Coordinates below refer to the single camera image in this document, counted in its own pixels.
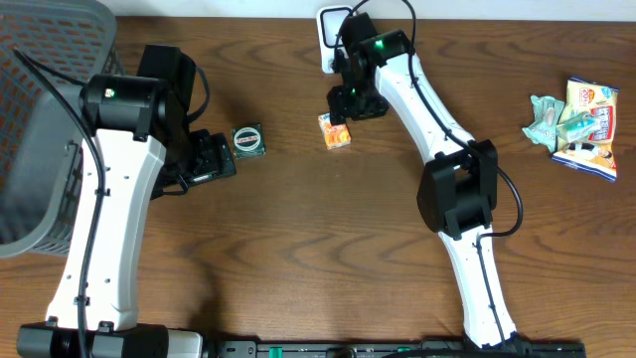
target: dark green square package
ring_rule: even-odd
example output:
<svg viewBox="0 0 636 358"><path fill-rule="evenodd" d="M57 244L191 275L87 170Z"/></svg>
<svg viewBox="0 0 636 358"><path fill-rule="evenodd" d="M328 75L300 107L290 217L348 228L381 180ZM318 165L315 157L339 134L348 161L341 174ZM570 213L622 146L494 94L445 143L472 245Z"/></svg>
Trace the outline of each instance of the dark green square package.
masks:
<svg viewBox="0 0 636 358"><path fill-rule="evenodd" d="M232 129L232 142L235 144L237 159L265 155L265 141L260 124Z"/></svg>

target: wooden table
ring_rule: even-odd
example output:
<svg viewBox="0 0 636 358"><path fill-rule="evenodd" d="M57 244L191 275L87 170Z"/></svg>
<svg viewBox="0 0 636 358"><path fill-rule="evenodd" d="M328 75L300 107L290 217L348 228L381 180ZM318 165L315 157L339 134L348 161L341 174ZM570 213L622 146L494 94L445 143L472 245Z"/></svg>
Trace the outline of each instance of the wooden table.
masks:
<svg viewBox="0 0 636 358"><path fill-rule="evenodd" d="M379 30L408 21L377 21ZM421 220L422 162L394 112L351 122L327 151L317 116L339 77L320 71L314 20L121 18L130 74L143 45L178 46L212 101L195 129L260 122L267 154L238 175L152 203L139 265L140 321L263 340L418 340L460 335L448 254ZM636 27L608 23L420 21L417 52L455 118L490 138L526 221L495 244L508 308L531 338L579 338L589 357L636 347ZM525 137L530 94L565 97L571 75L622 88L615 184L549 160ZM193 107L203 100L197 83ZM495 228L514 202L500 181ZM0 355L44 318L65 261L0 261Z"/></svg>

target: gray container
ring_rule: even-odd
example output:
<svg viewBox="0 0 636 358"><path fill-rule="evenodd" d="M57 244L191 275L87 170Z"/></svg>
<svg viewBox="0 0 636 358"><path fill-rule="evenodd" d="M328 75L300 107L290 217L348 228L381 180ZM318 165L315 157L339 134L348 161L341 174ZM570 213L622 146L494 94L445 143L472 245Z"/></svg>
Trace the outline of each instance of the gray container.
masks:
<svg viewBox="0 0 636 358"><path fill-rule="evenodd" d="M0 258L66 255L81 188L81 136L14 57L87 82L121 74L116 22L94 0L0 0ZM80 88L44 75L78 110Z"/></svg>

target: green marking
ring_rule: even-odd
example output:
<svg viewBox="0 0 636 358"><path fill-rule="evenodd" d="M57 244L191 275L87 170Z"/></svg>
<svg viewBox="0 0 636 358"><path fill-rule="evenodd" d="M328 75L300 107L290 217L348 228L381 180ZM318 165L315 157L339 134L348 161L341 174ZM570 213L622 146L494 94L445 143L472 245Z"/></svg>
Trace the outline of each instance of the green marking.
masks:
<svg viewBox="0 0 636 358"><path fill-rule="evenodd" d="M282 348L269 348L269 358L282 358Z"/></svg>

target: orange packet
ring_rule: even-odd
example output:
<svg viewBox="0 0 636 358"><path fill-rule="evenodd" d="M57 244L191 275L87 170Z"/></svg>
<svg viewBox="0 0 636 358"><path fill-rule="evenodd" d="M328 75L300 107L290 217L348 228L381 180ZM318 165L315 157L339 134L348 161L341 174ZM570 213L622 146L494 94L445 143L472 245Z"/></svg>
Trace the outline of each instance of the orange packet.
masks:
<svg viewBox="0 0 636 358"><path fill-rule="evenodd" d="M325 137L327 149L339 148L351 144L351 135L347 124L331 125L329 113L318 116L318 124L322 135Z"/></svg>

